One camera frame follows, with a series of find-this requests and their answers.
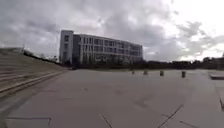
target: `cloudy sky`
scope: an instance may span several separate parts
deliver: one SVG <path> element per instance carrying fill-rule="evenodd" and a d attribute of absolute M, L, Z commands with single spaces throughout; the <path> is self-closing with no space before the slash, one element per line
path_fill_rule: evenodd
<path fill-rule="evenodd" d="M 58 55 L 61 29 L 127 40 L 146 60 L 224 51 L 222 0 L 0 0 L 0 47 Z"/>

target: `cloud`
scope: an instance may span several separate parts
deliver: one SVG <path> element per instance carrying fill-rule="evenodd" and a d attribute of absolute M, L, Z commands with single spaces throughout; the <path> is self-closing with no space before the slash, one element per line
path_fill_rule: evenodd
<path fill-rule="evenodd" d="M 164 0 L 2 0 L 0 45 L 57 55 L 61 29 L 141 44 L 147 60 L 177 60 L 218 43 L 202 22 L 176 24 Z"/>

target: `bollard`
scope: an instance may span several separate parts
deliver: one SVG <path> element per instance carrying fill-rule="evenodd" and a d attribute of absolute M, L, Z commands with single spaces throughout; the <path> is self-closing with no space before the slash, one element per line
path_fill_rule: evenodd
<path fill-rule="evenodd" d="M 186 77 L 186 71 L 182 71 L 181 74 L 182 74 L 182 78 Z"/>
<path fill-rule="evenodd" d="M 148 71 L 144 70 L 143 75 L 148 75 Z"/>
<path fill-rule="evenodd" d="M 164 71 L 160 71 L 160 76 L 164 76 Z"/>

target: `white building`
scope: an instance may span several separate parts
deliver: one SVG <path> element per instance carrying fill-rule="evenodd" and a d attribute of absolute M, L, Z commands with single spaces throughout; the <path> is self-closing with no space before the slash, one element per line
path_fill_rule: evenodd
<path fill-rule="evenodd" d="M 142 60 L 142 46 L 127 41 L 74 34 L 62 30 L 60 40 L 60 62 L 83 63 L 119 59 L 123 63 Z"/>

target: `ground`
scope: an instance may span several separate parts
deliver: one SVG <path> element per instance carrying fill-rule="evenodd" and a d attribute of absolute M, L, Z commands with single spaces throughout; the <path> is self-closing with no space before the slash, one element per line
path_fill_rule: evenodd
<path fill-rule="evenodd" d="M 69 71 L 12 109 L 8 128 L 223 128 L 208 71 Z"/>

